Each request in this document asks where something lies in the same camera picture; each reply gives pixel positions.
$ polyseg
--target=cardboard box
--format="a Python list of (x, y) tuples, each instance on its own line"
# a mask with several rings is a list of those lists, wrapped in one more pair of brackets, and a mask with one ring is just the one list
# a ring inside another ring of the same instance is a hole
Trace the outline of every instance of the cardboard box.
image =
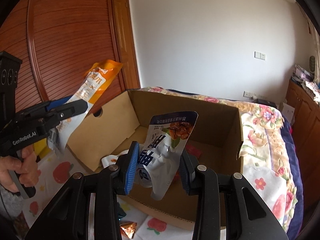
[[(198, 119), (189, 143), (202, 151), (200, 164), (216, 173), (242, 172), (242, 124), (238, 108), (210, 102), (129, 90), (102, 107), (102, 115), (84, 119), (71, 135), (68, 146), (76, 157), (92, 171), (99, 171), (100, 160), (117, 155), (130, 147), (133, 140), (144, 143), (153, 115), (176, 111), (196, 111)], [(129, 204), (174, 226), (192, 230), (196, 219), (197, 196), (187, 196), (177, 181), (170, 185), (161, 201), (150, 197), (151, 188), (134, 185)], [(221, 225), (225, 225), (221, 208)]]
[(293, 118), (293, 115), (294, 115), (294, 107), (292, 106), (289, 106), (285, 103), (281, 103), (280, 106), (279, 106), (279, 111), (281, 112), (281, 114), (283, 116), (285, 116), (288, 120), (289, 123), (292, 122), (292, 118)]

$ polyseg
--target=light switch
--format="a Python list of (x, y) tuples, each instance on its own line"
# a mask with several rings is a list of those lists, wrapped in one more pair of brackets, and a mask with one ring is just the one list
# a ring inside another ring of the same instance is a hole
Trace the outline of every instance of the light switch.
[(260, 59), (261, 58), (261, 53), (260, 52), (255, 52), (254, 57)]

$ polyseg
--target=blue blanket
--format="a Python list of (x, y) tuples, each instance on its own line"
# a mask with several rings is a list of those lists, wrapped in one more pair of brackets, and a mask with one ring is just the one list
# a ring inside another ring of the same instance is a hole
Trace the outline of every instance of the blue blanket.
[(287, 231), (287, 236), (289, 240), (294, 240), (297, 238), (297, 235), (301, 229), (302, 220), (303, 220), (303, 187), (302, 180), (300, 175), (299, 161), (296, 155), (295, 146), (293, 143), (292, 136), (290, 134), (290, 123), (284, 118), (284, 127), (281, 128), (281, 136), (285, 142), (285, 148), (289, 156), (289, 163), (291, 168), (291, 173), (293, 176), (293, 182), (297, 187), (297, 200), (294, 210), (294, 216), (290, 222), (289, 229)]

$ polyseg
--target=snack bag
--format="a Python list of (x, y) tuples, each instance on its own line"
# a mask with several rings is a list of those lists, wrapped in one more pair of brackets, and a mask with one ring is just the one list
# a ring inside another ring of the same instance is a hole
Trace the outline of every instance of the snack bag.
[(92, 68), (85, 73), (86, 78), (79, 90), (66, 102), (70, 103), (79, 99), (88, 102), (85, 113), (63, 120), (56, 129), (50, 131), (47, 139), (48, 146), (55, 150), (57, 155), (63, 153), (72, 132), (81, 124), (92, 106), (108, 88), (123, 64), (113, 60), (105, 60), (93, 64)]
[(161, 200), (180, 164), (180, 156), (198, 118), (193, 111), (155, 115), (139, 155), (135, 183), (152, 187), (151, 197)]

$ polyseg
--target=human hand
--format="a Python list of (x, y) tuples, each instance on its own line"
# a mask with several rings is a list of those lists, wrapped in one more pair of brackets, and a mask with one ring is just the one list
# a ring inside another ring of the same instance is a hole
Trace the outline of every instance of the human hand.
[(23, 163), (11, 156), (0, 157), (0, 184), (11, 192), (18, 192), (16, 184), (12, 181), (8, 170), (21, 174), (19, 181), (25, 187), (33, 187), (38, 183), (39, 174), (37, 156), (34, 153), (33, 145), (25, 147), (21, 151)]

